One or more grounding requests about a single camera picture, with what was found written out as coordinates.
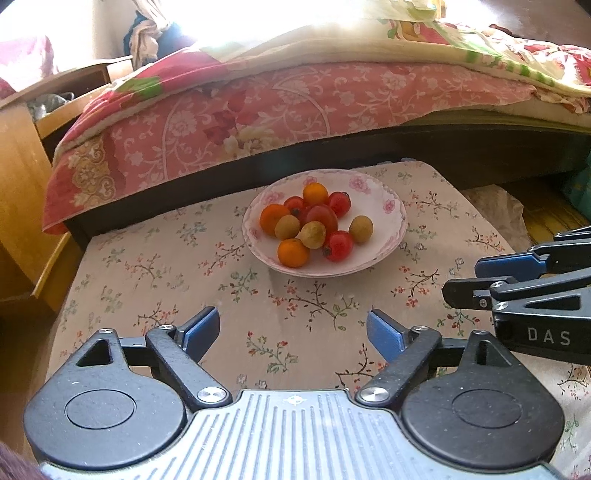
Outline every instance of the bed frame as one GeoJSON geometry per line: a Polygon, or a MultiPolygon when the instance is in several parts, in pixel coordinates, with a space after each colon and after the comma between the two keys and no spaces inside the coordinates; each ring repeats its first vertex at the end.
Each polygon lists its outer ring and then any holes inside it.
{"type": "Polygon", "coordinates": [[[270,184],[315,168],[355,168],[416,158],[458,189],[582,168],[591,135],[491,124],[406,125],[303,142],[189,174],[81,213],[66,226],[85,249],[93,236],[170,210],[270,184]]]}

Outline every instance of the white wall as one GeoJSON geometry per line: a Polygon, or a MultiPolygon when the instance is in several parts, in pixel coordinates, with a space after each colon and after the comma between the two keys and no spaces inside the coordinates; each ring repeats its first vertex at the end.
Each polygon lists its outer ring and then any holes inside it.
{"type": "Polygon", "coordinates": [[[0,14],[0,39],[48,36],[63,71],[122,56],[134,18],[131,0],[14,0],[0,14]]]}

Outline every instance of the floral plate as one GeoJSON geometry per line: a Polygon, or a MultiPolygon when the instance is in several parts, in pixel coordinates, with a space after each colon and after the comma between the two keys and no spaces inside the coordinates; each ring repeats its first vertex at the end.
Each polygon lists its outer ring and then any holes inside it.
{"type": "Polygon", "coordinates": [[[242,235],[251,252],[267,266],[295,277],[340,277],[364,270],[386,258],[402,241],[407,229],[406,209],[396,193],[378,179],[354,170],[312,170],[291,175],[263,190],[249,205],[242,221],[242,235]],[[342,262],[322,257],[320,250],[310,254],[301,268],[288,268],[277,260],[279,240],[266,235],[259,226],[261,211],[271,203],[283,203],[301,196],[304,186],[318,181],[329,193],[346,192],[351,210],[339,219],[339,229],[348,230],[353,218],[366,215],[374,223],[374,234],[365,245],[355,245],[342,262]]]}

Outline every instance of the teal fabric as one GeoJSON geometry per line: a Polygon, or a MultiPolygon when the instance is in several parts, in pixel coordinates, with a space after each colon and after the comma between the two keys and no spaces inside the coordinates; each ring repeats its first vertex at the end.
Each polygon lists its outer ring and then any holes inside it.
{"type": "Polygon", "coordinates": [[[591,221],[591,153],[587,157],[587,167],[564,182],[562,192],[573,207],[591,221]]]}

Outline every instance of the screw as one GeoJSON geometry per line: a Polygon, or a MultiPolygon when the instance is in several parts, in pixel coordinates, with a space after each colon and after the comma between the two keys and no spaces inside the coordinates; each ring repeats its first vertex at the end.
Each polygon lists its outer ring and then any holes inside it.
{"type": "Polygon", "coordinates": [[[384,401],[388,398],[388,390],[382,387],[368,387],[360,391],[359,396],[368,403],[384,401]]]}
{"type": "Polygon", "coordinates": [[[228,392],[220,387],[205,387],[197,393],[197,398],[204,403],[219,403],[227,396],[228,392]]]}

